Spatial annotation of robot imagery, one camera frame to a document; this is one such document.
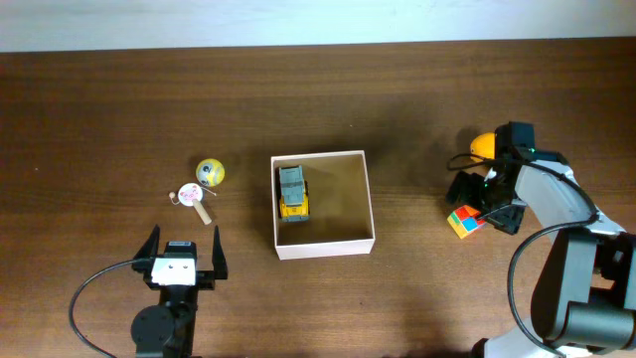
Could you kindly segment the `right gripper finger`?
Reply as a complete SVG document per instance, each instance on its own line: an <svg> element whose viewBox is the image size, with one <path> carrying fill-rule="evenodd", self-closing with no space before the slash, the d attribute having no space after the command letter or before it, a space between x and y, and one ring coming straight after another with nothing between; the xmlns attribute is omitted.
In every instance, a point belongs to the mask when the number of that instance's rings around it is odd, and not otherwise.
<svg viewBox="0 0 636 358"><path fill-rule="evenodd" d="M523 206L505 206L489 214L489 223L508 235L516 235L523 222L525 208Z"/></svg>
<svg viewBox="0 0 636 358"><path fill-rule="evenodd" d="M482 206L483 176L477 173L458 172L446 195L445 202L449 205Z"/></svg>

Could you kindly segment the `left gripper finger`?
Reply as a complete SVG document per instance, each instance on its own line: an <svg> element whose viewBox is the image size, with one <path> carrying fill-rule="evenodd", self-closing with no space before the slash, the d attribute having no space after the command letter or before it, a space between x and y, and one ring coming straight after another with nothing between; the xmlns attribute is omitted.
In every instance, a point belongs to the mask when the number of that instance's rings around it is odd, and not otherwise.
<svg viewBox="0 0 636 358"><path fill-rule="evenodd" d="M152 270L154 260L158 253L159 239L160 227L155 225L149 235L149 238L133 257L134 263L132 264L132 269L134 271Z"/></svg>
<svg viewBox="0 0 636 358"><path fill-rule="evenodd" d="M214 229L212 264L215 279L226 280L229 278L228 263L221 243L218 226L215 226Z"/></svg>

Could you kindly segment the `orange toy dinosaur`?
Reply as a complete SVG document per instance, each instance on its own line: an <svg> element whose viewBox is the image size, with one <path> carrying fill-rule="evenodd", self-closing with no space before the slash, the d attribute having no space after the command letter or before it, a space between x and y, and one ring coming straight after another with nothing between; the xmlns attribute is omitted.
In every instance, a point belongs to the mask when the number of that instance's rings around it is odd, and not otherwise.
<svg viewBox="0 0 636 358"><path fill-rule="evenodd" d="M470 144L471 159L474 162L494 159L495 140L496 135L494 132L487 132L478 135Z"/></svg>

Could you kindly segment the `multicolour puzzle cube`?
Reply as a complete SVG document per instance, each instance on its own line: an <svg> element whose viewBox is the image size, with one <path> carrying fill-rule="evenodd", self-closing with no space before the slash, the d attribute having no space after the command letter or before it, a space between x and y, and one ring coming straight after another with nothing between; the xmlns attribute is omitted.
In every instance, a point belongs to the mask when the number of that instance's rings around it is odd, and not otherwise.
<svg viewBox="0 0 636 358"><path fill-rule="evenodd" d="M456 236L463 240L486 224L485 220L480 219L480 215L480 211L463 205L450 213L447 223Z"/></svg>

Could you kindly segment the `yellow grey toy truck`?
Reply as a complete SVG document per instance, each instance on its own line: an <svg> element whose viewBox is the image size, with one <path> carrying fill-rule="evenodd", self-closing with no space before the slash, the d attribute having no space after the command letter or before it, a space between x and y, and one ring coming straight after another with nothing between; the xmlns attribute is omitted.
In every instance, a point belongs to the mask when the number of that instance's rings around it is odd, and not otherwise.
<svg viewBox="0 0 636 358"><path fill-rule="evenodd" d="M284 223L307 221L310 205L302 166L279 167L278 179L280 220Z"/></svg>

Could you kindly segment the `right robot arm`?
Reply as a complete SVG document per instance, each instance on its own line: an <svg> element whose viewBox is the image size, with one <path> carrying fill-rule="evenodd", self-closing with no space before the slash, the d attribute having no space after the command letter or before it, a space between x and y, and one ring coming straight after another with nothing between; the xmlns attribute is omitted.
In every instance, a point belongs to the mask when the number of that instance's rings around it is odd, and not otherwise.
<svg viewBox="0 0 636 358"><path fill-rule="evenodd" d="M635 348L635 237L608 219L575 181L558 152L536 146L529 123L511 121L475 138L446 201L447 218L464 239L490 224L515 235L531 209L542 227L513 253L508 302L516 328L483 338L473 357L590 357ZM541 237L552 243L521 317L514 276L524 250Z"/></svg>

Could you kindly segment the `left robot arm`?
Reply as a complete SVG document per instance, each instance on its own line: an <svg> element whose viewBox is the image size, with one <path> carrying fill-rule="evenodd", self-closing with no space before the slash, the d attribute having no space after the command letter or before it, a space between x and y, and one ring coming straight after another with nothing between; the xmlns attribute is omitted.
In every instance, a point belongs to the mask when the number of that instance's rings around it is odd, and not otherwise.
<svg viewBox="0 0 636 358"><path fill-rule="evenodd" d="M229 277L220 231L214 228L211 270L197 269L197 246L188 241L166 244L158 252L160 228L133 257L132 269L146 285L159 292L159 302L139 311L130 333L137 357L191 357L195 336L198 295L213 290L218 280Z"/></svg>

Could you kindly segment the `pig face rattle drum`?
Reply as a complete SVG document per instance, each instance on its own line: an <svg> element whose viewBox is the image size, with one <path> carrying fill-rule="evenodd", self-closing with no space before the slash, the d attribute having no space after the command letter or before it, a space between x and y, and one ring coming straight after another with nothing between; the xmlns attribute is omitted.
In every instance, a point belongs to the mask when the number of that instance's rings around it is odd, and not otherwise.
<svg viewBox="0 0 636 358"><path fill-rule="evenodd" d="M213 223L213 219L202 204L206 193L217 196L216 192L213 192L206 187L202 187L199 184L186 183L181 186L177 192L169 192L168 197L174 206L181 205L193 208L202 220L203 224L210 225Z"/></svg>

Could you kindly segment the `pink cardboard box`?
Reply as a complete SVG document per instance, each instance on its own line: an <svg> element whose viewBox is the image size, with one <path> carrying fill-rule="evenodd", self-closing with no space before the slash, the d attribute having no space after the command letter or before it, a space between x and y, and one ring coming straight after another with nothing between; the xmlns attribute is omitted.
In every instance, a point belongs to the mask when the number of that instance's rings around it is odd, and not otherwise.
<svg viewBox="0 0 636 358"><path fill-rule="evenodd" d="M309 218L285 222L279 170L295 166L302 168L307 182ZM376 230L363 150L273 156L270 182L273 244L282 261L372 251Z"/></svg>

